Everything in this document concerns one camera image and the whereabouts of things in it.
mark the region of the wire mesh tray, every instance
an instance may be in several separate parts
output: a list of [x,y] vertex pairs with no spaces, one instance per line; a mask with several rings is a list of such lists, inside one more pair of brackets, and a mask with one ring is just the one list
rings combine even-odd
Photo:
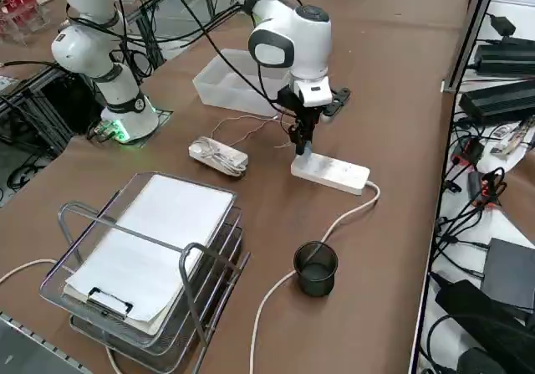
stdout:
[[[196,305],[195,303],[190,305],[189,300],[193,300],[194,292],[197,292],[199,289],[203,289],[202,284],[206,282],[206,278],[202,278],[202,273],[204,271],[201,268],[205,267],[207,264],[208,267],[210,267],[209,263],[213,259],[219,259],[220,261],[223,261],[223,263],[225,260],[228,262],[224,255],[219,254],[221,250],[221,244],[225,243],[224,238],[231,237],[230,235],[232,231],[227,233],[227,236],[225,236],[225,230],[228,231],[229,227],[233,230],[237,226],[237,223],[241,217],[241,212],[239,209],[232,207],[236,196],[231,193],[232,202],[226,210],[219,226],[216,228],[216,230],[214,230],[211,239],[206,243],[206,247],[201,248],[197,247],[195,244],[190,244],[191,248],[188,246],[186,253],[182,253],[182,251],[184,251],[186,248],[184,250],[172,248],[167,243],[160,242],[157,239],[150,238],[141,233],[130,231],[127,228],[117,226],[116,223],[122,213],[135,200],[135,198],[140,194],[140,191],[154,175],[161,175],[163,177],[181,180],[176,177],[171,177],[160,173],[141,173],[135,175],[130,182],[123,187],[123,189],[117,192],[100,212],[81,202],[70,202],[62,207],[59,212],[59,222],[70,247],[67,253],[64,254],[64,256],[47,274],[44,282],[41,285],[40,293],[46,300],[66,309],[68,312],[78,316],[80,319],[88,321],[90,324],[97,326],[106,333],[115,336],[126,343],[130,343],[134,347],[147,349],[147,352],[149,353],[161,355],[173,345],[176,337],[178,336],[177,334],[180,333],[181,327],[184,325],[184,322],[186,322],[186,320],[181,321],[177,319],[179,314],[183,314],[185,311],[184,300],[188,301],[186,304],[186,310],[188,310],[190,315],[192,315],[194,322],[198,321],[196,320],[196,312],[199,310],[199,305]],[[189,183],[193,183],[198,186],[209,187],[194,182]],[[228,192],[216,187],[209,188],[221,192]],[[71,236],[70,231],[67,229],[67,226],[64,222],[64,213],[67,211],[75,213],[81,217],[88,218],[92,221],[91,224],[76,239],[76,241],[73,240],[73,237]],[[153,336],[138,330],[131,325],[127,325],[124,317],[111,314],[110,311],[104,309],[102,306],[84,303],[83,301],[75,299],[74,297],[64,293],[64,286],[66,285],[65,280],[73,273],[73,271],[82,265],[84,260],[87,259],[91,252],[95,249],[107,231],[111,230],[112,228],[133,234],[139,238],[143,238],[144,240],[159,244],[162,247],[172,248],[175,251],[180,251],[181,269],[183,269],[183,257],[185,259],[185,256],[189,251],[191,251],[192,248],[198,248],[202,251],[201,258],[197,260],[189,275],[186,273],[186,271],[181,271],[183,278],[186,278],[185,281],[183,280],[184,286],[178,297],[176,297],[172,307],[169,309],[169,312],[166,314],[166,317],[163,320],[159,330]],[[184,297],[188,291],[192,293],[191,297]],[[196,326],[197,330],[201,332],[202,328],[200,327],[200,323],[196,323]]]
[[[232,231],[231,236],[226,239],[226,242],[222,247],[224,250],[223,252],[226,253],[230,251],[229,259],[233,263],[237,263],[241,247],[242,230],[236,228],[236,230]],[[247,257],[242,261],[240,272],[246,263]],[[239,273],[234,274],[228,267],[215,262],[210,269],[210,273],[206,276],[204,286],[200,289],[196,297],[196,303],[203,306],[199,318],[203,329],[205,330],[208,342],[214,333],[222,310],[225,307],[238,278]],[[139,362],[141,365],[162,374],[184,370],[190,362],[193,348],[199,342],[199,336],[197,335],[196,327],[189,311],[186,312],[186,318],[184,320],[179,319],[179,321],[181,321],[180,331],[174,335],[169,334],[168,339],[173,340],[172,344],[165,350],[165,353],[155,356],[154,354],[147,352],[146,349],[136,348],[131,344],[106,333],[106,331],[91,325],[87,321],[81,320],[76,316],[71,316],[71,326],[77,332],[80,332],[110,349]],[[202,348],[193,372],[197,372],[200,368],[206,349],[207,345]]]

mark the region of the pen holder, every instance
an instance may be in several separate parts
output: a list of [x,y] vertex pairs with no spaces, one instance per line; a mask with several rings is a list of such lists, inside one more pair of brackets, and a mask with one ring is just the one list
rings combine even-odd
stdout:
[[295,253],[293,267],[299,288],[308,296],[323,297],[333,290],[338,256],[327,244],[310,242]]

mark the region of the power strip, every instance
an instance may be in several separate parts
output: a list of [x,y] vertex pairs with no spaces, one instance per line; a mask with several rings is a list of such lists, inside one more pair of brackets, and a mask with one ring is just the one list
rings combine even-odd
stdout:
[[245,174],[249,157],[231,146],[208,137],[199,137],[188,149],[190,156],[228,176],[240,177]]
[[369,169],[311,153],[296,156],[292,163],[292,174],[359,196],[368,181]]

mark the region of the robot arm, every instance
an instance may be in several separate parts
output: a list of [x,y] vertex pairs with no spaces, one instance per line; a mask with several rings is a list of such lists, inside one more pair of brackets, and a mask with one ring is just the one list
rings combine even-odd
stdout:
[[238,0],[261,21],[252,31],[248,48],[264,67],[290,68],[292,91],[305,107],[333,101],[327,77],[331,50],[331,22],[321,8],[292,9],[280,0]]
[[[67,0],[86,18],[102,28],[123,34],[123,16],[114,0]],[[264,67],[289,68],[290,83],[279,91],[278,103],[297,116],[290,129],[298,154],[312,140],[320,116],[333,115],[333,97],[327,77],[331,49],[329,16],[315,6],[290,8],[280,0],[238,0],[260,23],[252,31],[248,48]],[[54,40],[53,55],[69,71],[85,74],[101,90],[106,120],[120,121],[127,131],[122,142],[150,134],[158,119],[148,99],[140,92],[128,66],[108,57],[120,40],[91,27],[74,24]]]

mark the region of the white paper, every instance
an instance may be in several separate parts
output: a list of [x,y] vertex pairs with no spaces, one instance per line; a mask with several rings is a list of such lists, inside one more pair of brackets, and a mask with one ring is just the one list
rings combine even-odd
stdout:
[[[180,248],[206,244],[231,201],[231,193],[156,175],[117,224]],[[199,254],[191,251],[188,273]],[[112,229],[67,283],[83,295],[97,287],[131,303],[131,319],[149,321],[182,287],[179,259],[178,252]]]

